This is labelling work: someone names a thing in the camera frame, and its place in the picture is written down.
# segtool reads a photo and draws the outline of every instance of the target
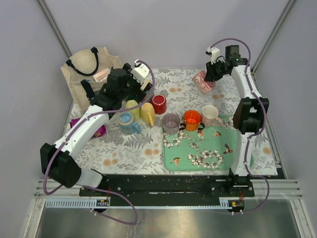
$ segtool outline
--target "mug handle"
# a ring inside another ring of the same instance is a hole
[[[216,117],[216,120],[218,121],[218,122],[220,122],[220,123],[213,123],[213,125],[221,125],[221,124],[223,124],[223,120],[221,119],[221,118],[218,118],[218,117]]]
[[[136,122],[133,122],[132,127],[133,127],[135,133],[141,134],[142,129],[141,129],[139,124],[137,124]]]
[[[205,124],[203,124],[203,123],[201,122],[199,125],[201,125],[203,128],[198,128],[198,130],[203,130],[203,129],[205,129]]]
[[[181,123],[180,126],[181,126],[181,127],[180,127],[179,130],[184,130],[184,129],[186,128],[186,124],[185,124],[185,123]]]
[[[154,126],[154,122],[153,122],[153,118],[151,117],[151,113],[148,113],[148,117],[149,117],[151,126]]]

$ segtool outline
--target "white mug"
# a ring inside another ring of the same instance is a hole
[[[206,105],[203,107],[202,111],[202,122],[205,126],[211,125],[221,125],[222,119],[218,117],[218,109],[212,105]]]

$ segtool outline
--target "blue cup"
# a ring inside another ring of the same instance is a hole
[[[121,131],[126,135],[131,135],[133,133],[141,134],[141,127],[136,122],[133,122],[133,114],[129,112],[121,113],[119,116],[119,126]]]

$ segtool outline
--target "cup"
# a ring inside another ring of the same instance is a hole
[[[180,130],[186,129],[187,131],[203,130],[205,125],[201,122],[202,117],[200,113],[195,110],[189,110],[184,114],[184,123],[181,123]]]
[[[156,94],[151,100],[155,114],[161,115],[166,112],[166,97],[162,94]]]
[[[178,132],[180,118],[174,113],[168,113],[163,117],[163,130],[168,135],[174,135]]]
[[[135,107],[136,105],[138,105],[137,101],[129,100],[125,104],[125,108],[132,108],[132,107]],[[135,109],[132,109],[128,112],[133,114],[134,121],[138,121],[141,118],[140,108],[135,108]]]
[[[145,123],[150,123],[154,126],[155,111],[151,103],[144,103],[141,107],[141,118]]]
[[[121,128],[121,131],[126,135],[131,135],[133,133],[140,134],[141,133],[141,127],[136,122],[133,122],[134,117],[132,113],[129,112],[123,112],[119,116],[119,126]]]
[[[212,105],[204,106],[202,115],[202,122],[205,124],[205,126],[221,125],[223,122],[222,119],[218,117],[218,109]]]

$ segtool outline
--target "table surface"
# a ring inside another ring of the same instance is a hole
[[[167,113],[183,115],[186,110],[201,112],[204,105],[214,105],[221,115],[233,115],[240,97],[233,79],[223,77],[216,82],[214,90],[203,94],[192,81],[201,69],[154,69],[156,79],[155,94],[167,98]],[[228,171],[169,172],[163,165],[161,119],[156,115],[155,126],[142,120],[138,123],[141,134],[124,135],[117,123],[115,114],[106,124],[107,133],[92,138],[80,152],[76,162],[79,166],[95,169],[104,174],[208,174],[226,175]],[[81,117],[76,104],[70,119]],[[256,137],[252,151],[254,164],[251,173],[257,175],[277,175],[275,162],[266,132]]]

